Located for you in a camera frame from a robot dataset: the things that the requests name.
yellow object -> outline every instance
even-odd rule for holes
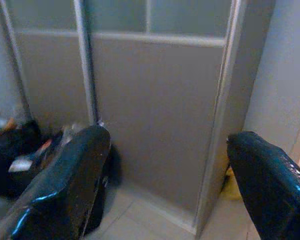
[[[234,171],[231,167],[228,168],[228,170],[225,173],[225,184],[222,189],[221,194],[230,200],[240,200],[242,199],[242,196],[240,194],[240,190],[237,184],[237,180],[235,178]]]

white wall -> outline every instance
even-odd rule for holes
[[[300,129],[300,0],[277,0],[246,115],[254,131],[289,153]]]
[[[14,69],[6,44],[3,26],[0,21],[0,109],[4,117],[13,114],[13,107],[22,107]]]

frosted glass panel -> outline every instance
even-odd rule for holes
[[[15,28],[76,29],[73,0],[7,0]]]
[[[87,0],[92,31],[143,32],[146,0]]]
[[[231,0],[152,0],[152,32],[223,37]]]

